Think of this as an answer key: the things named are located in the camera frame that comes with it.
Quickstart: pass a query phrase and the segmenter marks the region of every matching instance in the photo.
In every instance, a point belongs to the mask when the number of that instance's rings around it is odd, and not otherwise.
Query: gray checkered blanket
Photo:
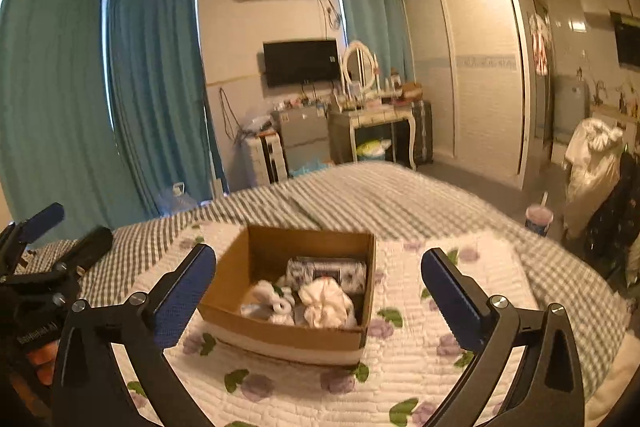
[[[494,230],[513,245],[540,306],[560,302],[566,307],[586,399],[605,378],[626,331],[622,299],[593,269],[557,243],[530,233],[464,190],[385,162],[347,164],[282,184],[242,190],[191,212],[118,229],[111,252],[83,278],[82,296],[94,306],[124,300],[135,278],[153,266],[177,233],[194,221],[367,230],[380,239]],[[71,244],[60,241],[43,247],[28,271],[47,269]]]

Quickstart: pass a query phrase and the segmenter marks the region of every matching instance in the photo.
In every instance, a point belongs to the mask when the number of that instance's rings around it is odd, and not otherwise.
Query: white wardrobe
[[[403,0],[415,80],[433,113],[434,159],[523,188],[534,137],[533,0]]]

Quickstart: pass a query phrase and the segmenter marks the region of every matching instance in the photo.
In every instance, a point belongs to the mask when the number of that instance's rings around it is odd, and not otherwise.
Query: sliding door
[[[447,27],[440,0],[404,0],[416,82],[431,102],[433,152],[454,156],[454,103]]]
[[[442,5],[454,57],[456,160],[494,178],[517,176],[524,83],[512,1],[442,0]]]

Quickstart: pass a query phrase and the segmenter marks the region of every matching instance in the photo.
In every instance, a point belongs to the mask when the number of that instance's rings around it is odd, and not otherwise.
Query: metal screw
[[[55,304],[56,306],[64,306],[66,303],[65,296],[62,295],[62,293],[55,293],[51,299],[53,301],[53,304]]]
[[[562,304],[558,304],[557,302],[551,304],[550,308],[551,312],[555,313],[556,315],[561,315],[564,313],[564,306],[562,306]]]
[[[71,311],[73,311],[74,313],[80,313],[85,308],[86,308],[86,302],[83,299],[78,299],[71,306]]]
[[[491,297],[490,301],[495,308],[502,309],[506,308],[509,305],[507,297],[503,297],[502,295],[494,295],[493,297]]]
[[[144,301],[146,301],[146,293],[144,292],[135,292],[129,297],[129,304],[133,304],[134,306],[140,306]]]

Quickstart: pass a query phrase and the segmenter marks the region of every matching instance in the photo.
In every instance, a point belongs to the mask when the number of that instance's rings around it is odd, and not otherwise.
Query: vanity table
[[[396,126],[399,121],[409,123],[408,157],[411,168],[415,171],[414,142],[415,117],[411,104],[380,104],[384,97],[391,98],[402,94],[397,92],[399,86],[387,86],[389,92],[380,89],[380,68],[376,55],[360,41],[350,42],[340,60],[342,76],[343,104],[332,104],[328,115],[329,139],[332,160],[335,163],[357,162],[356,129],[390,124],[393,160],[396,161]],[[367,107],[345,110],[346,107]]]
[[[355,131],[361,127],[391,124],[393,160],[396,161],[395,123],[406,120],[409,123],[408,157],[415,171],[414,140],[415,118],[411,106],[381,105],[370,109],[332,112],[329,115],[329,134],[333,160],[336,163],[357,162]]]

